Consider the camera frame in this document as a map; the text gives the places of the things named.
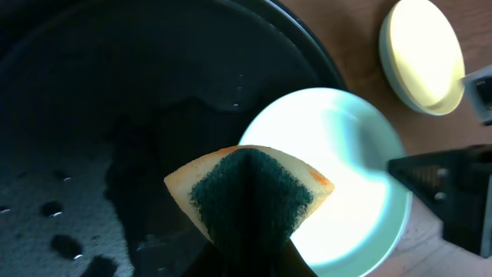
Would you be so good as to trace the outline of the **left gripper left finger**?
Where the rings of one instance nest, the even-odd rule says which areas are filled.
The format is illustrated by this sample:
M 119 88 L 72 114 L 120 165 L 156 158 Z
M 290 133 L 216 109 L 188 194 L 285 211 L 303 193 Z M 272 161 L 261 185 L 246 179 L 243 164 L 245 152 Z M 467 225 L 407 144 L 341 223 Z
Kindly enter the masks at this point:
M 244 274 L 211 243 L 207 242 L 181 277 L 243 277 Z

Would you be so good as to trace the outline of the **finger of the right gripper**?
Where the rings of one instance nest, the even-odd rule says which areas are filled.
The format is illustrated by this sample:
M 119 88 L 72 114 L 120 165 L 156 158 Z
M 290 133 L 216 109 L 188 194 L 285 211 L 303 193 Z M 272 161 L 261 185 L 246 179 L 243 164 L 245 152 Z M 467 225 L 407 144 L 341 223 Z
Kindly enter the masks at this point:
M 466 75 L 461 81 L 481 123 L 491 126 L 491 65 Z
M 444 240 L 491 257 L 490 145 L 392 159 L 387 171 L 443 222 Z

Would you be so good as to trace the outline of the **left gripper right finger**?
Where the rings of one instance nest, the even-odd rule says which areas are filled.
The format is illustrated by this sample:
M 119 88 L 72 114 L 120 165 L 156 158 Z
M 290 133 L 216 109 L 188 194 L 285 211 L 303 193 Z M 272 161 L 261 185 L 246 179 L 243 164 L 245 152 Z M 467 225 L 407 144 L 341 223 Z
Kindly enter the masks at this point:
M 283 248 L 253 271 L 255 277 L 317 277 L 289 239 Z

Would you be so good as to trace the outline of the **green yellow sponge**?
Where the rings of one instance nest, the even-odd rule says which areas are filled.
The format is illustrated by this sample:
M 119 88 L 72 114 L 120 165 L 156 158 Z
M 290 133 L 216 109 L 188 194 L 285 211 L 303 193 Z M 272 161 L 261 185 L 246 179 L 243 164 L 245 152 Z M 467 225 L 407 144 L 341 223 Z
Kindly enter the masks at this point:
M 334 191 L 285 152 L 234 146 L 195 159 L 164 183 L 180 209 L 225 254 L 277 252 Z

